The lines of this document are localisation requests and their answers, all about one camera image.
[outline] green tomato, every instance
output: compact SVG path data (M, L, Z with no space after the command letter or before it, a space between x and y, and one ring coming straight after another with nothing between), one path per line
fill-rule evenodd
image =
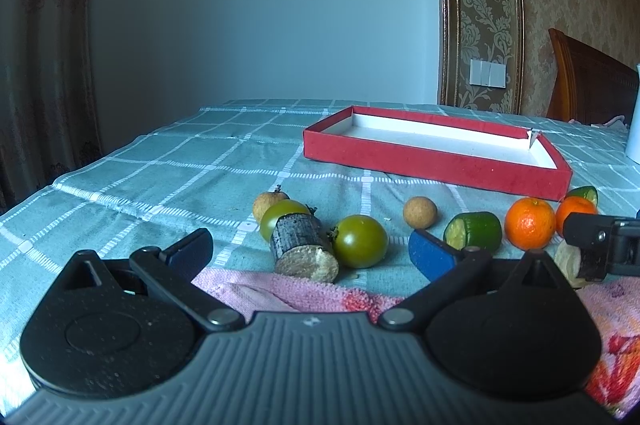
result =
M349 215L334 228L335 258L345 266L373 266L385 257L388 244L385 229L368 215Z
M269 243L278 219L287 214L310 214L308 207L294 200L282 200L269 207L260 220L260 235Z

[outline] patterned curtain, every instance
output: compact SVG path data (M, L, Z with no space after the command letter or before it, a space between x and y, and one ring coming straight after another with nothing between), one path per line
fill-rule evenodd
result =
M100 156L86 0L0 0L0 213Z

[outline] blue wall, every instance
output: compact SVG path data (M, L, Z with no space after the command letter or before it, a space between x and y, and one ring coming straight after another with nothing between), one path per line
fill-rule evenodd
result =
M439 0L90 0L107 150L231 98L436 102Z

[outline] green cucumber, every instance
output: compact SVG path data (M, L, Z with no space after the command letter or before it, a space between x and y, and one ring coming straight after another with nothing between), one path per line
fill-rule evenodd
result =
M444 242L458 250L465 246L479 246L494 253L502 242L500 219L491 212L458 214L444 229Z
M593 203L594 206L598 206L598 191L596 190L596 187L593 187L591 185L586 186L586 187L578 187L577 189L571 189L569 192L566 193L565 197L569 197L569 196L577 196L578 198L584 198L586 200L589 200L591 203Z

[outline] plaid fabric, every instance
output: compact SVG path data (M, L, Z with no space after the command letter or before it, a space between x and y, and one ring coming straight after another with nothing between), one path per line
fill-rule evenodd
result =
M206 227L215 242L212 267L273 271L268 245L255 231L252 203L281 184L291 198L318 207L327 227L354 213L380 221L391 242L385 260L357 277L344 271L338 283L406 296L427 283L408 258L410 229L402 220L407 198L426 195L436 203L441 217L432 231L439 237L459 212L489 210L504 218L515 196L306 160L302 129L352 104L363 105L251 100L203 108L58 178L0 217L0 411L7 413L33 392L18 354L20 333L78 249L119 259ZM572 186L598 188L603 213L635 216L640 208L640 166L625 157L623 134L440 106L373 105L541 129L574 169ZM498 254L520 255L507 242Z

